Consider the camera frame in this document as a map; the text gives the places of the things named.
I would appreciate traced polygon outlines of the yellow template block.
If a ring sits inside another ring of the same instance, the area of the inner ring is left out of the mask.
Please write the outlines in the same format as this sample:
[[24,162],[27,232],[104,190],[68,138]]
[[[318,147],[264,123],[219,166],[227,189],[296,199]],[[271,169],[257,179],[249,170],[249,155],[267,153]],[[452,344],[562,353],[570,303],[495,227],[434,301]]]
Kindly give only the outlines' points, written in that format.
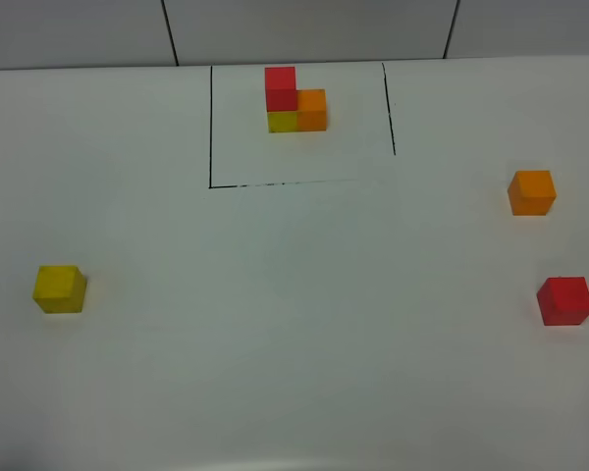
[[268,130],[274,132],[297,132],[297,111],[276,111],[267,113]]

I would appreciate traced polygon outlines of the orange template block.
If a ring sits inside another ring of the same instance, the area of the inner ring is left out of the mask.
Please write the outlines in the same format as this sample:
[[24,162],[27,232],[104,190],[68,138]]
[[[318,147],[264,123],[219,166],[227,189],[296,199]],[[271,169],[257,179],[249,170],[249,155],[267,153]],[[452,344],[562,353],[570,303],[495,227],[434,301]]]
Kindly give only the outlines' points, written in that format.
[[303,89],[297,92],[296,122],[298,131],[327,129],[328,113],[324,89]]

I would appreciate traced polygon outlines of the red template block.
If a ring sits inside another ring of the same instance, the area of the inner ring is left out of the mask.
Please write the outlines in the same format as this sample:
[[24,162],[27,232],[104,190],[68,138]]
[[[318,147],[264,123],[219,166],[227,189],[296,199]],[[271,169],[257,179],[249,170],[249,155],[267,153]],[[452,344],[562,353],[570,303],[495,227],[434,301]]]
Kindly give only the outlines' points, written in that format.
[[297,109],[295,67],[266,67],[264,90],[268,112],[295,111]]

